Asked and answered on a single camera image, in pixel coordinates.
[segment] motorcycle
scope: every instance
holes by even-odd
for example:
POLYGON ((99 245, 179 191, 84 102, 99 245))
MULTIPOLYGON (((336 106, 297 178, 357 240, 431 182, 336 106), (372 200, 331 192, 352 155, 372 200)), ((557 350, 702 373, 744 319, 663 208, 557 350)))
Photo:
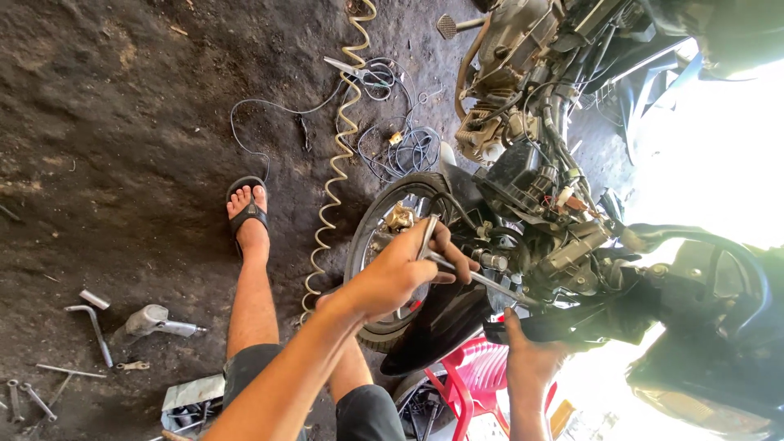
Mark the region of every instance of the motorcycle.
POLYGON ((472 175, 442 164, 443 173, 389 186, 354 234, 345 281, 378 255, 384 238, 437 214, 482 274, 514 295, 478 283, 421 286, 405 308, 358 335, 387 353, 381 372, 424 369, 481 332, 505 343, 498 322, 505 307, 515 308, 533 341, 640 344, 661 323, 663 335, 628 369, 634 395, 726 438, 781 439, 784 385, 775 378, 784 370, 784 249, 742 246, 701 228, 625 225, 612 194, 593 200, 565 140, 578 103, 635 78, 621 93, 628 131, 662 81, 653 74, 673 66, 673 50, 687 38, 699 45, 696 71, 705 80, 783 58, 784 3, 477 4, 489 16, 464 24, 442 17, 437 26, 445 38, 481 27, 455 93, 456 147, 481 167, 472 175), (476 102, 466 110, 468 98, 476 102), (635 265, 675 238, 686 240, 672 264, 635 265))

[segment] headlight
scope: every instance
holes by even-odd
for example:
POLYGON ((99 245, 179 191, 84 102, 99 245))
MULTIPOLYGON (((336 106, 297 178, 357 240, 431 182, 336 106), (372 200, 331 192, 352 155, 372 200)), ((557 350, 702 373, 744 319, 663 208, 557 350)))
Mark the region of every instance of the headlight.
POLYGON ((633 386, 632 393, 666 415, 728 439, 757 441, 771 435, 770 420, 709 399, 639 386, 633 386))

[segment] front fender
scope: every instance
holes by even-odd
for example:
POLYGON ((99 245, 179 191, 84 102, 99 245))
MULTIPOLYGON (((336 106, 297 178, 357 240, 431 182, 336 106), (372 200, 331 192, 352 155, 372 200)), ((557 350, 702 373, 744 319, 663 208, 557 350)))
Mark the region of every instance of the front fender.
POLYGON ((482 330, 492 314, 484 285, 435 285, 401 338, 381 362, 381 374, 402 376, 437 363, 482 330))

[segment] foot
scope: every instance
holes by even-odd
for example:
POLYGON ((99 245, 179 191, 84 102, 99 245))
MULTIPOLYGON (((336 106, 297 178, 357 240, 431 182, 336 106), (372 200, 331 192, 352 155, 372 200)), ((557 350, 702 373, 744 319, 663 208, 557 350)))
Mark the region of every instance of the foot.
MULTIPOLYGON (((231 202, 226 204, 229 219, 237 216, 248 206, 250 195, 251 189, 248 185, 238 189, 236 193, 231 195, 231 202)), ((267 195, 264 193, 264 187, 256 185, 253 188, 253 198, 256 200, 256 205, 266 213, 267 195)), ((242 248, 242 256, 246 260, 258 257, 266 261, 270 255, 270 236, 261 220, 251 218, 243 222, 240 229, 237 230, 237 242, 239 242, 242 248)))

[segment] red plastic chair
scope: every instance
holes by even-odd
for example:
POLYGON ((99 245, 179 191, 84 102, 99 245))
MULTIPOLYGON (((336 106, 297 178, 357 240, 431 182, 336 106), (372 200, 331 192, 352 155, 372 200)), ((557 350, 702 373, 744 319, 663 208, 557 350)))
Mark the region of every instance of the red plastic chair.
MULTIPOLYGON (((495 398, 496 391, 506 387, 506 355, 509 346, 493 344, 484 337, 468 340, 463 346, 441 360, 447 372, 442 384, 430 369, 425 369, 436 389, 457 417, 452 441, 463 441, 471 418, 493 414, 509 436, 509 422, 504 418, 495 398)), ((556 384, 547 393, 545 409, 555 395, 556 384)))

